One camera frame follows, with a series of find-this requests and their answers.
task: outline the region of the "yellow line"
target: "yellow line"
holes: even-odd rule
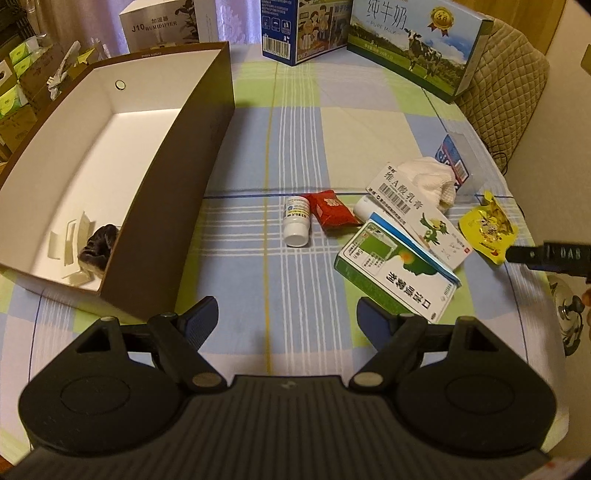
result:
[[[269,111],[269,124],[267,126],[267,144],[265,145],[265,181],[264,189],[269,188],[269,142],[271,140],[271,121],[273,118],[273,106],[275,105],[275,88],[277,86],[277,68],[275,65],[275,76],[273,81],[273,95],[271,96],[271,109]],[[271,367],[271,314],[269,312],[269,262],[267,257],[267,197],[263,197],[263,230],[262,230],[262,283],[265,302],[265,364],[267,374],[272,374]]]

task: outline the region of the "open box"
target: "open box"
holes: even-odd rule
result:
[[[174,309],[197,214],[234,111],[227,43],[90,65],[47,108],[0,174],[0,267],[99,315]],[[48,256],[84,212],[120,226],[102,279],[72,286]]]

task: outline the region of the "red packet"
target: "red packet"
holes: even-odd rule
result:
[[[361,225],[351,210],[335,195],[334,190],[302,195],[310,202],[310,211],[323,228]]]

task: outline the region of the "table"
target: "table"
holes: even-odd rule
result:
[[[206,192],[183,273],[177,311],[205,295],[220,306],[200,352],[228,381],[234,374],[340,374],[348,382],[373,354],[359,330],[362,295],[333,269],[346,236],[326,235],[315,219],[310,245],[281,240],[285,197],[336,190],[349,206],[387,163],[432,156],[447,131],[464,134],[491,190],[532,239],[504,178],[456,105],[341,49],[288,67],[260,46],[232,47],[236,112]],[[459,218],[478,196],[458,199]],[[521,265],[493,268],[473,253],[457,272],[463,286],[442,322],[474,315],[552,386],[558,400],[545,444],[568,426],[564,355],[545,275]],[[18,419],[28,380],[96,319],[0,277],[0,455],[11,462],[29,444]],[[134,358],[146,361],[145,354]]]

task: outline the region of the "quilted chair cover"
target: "quilted chair cover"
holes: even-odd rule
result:
[[[540,100],[550,65],[523,33],[494,21],[474,78],[456,104],[504,173]]]

